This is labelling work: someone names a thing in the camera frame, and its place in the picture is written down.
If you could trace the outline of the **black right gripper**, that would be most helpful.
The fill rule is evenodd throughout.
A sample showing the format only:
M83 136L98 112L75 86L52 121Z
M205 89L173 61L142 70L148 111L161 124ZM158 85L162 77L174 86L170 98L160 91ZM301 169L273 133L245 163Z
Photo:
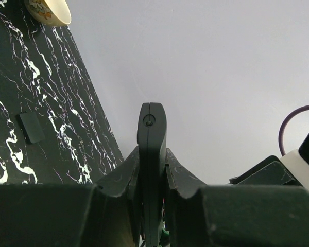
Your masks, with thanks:
M231 185L301 186L296 177L274 155L229 181Z

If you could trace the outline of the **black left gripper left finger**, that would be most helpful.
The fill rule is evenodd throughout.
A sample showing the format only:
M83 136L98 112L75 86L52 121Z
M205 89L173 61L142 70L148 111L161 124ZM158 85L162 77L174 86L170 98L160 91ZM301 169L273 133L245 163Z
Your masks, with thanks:
M97 183L0 185L0 246L138 246L139 152Z

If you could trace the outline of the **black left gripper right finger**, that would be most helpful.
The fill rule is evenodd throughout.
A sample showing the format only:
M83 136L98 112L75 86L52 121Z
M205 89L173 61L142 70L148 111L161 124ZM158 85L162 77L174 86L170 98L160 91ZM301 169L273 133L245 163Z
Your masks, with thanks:
M166 151L171 246L309 246L309 190L207 185Z

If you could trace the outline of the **black remote battery cover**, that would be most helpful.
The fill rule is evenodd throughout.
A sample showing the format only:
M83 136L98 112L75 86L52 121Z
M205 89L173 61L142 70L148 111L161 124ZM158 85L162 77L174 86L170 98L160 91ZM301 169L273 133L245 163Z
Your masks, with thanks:
M35 112L25 112L18 115L24 135L30 144L45 140L45 134Z

